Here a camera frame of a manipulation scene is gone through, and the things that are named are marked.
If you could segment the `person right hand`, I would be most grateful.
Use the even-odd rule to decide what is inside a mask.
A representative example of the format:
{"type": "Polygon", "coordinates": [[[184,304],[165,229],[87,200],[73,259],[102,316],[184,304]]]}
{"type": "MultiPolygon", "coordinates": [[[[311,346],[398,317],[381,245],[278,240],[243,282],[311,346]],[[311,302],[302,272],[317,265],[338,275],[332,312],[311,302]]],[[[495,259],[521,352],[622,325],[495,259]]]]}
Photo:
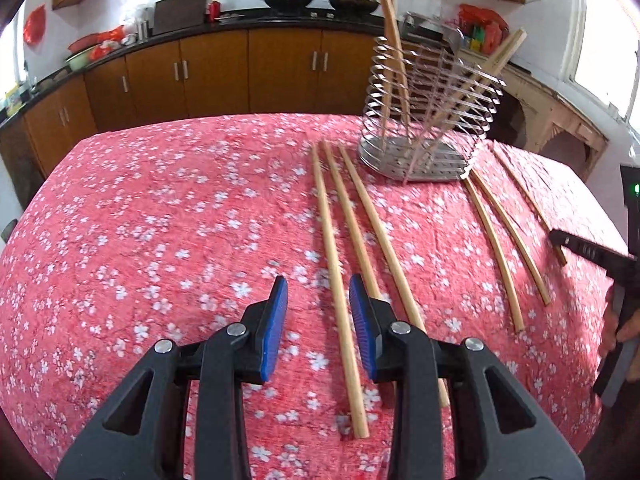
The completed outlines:
{"type": "Polygon", "coordinates": [[[612,352],[619,342],[622,344],[623,342],[638,337],[640,334],[639,311],[634,312],[634,315],[624,325],[620,325],[620,319],[613,309],[613,296],[614,286],[611,286],[605,295],[603,326],[598,348],[601,359],[604,359],[612,352]]]}

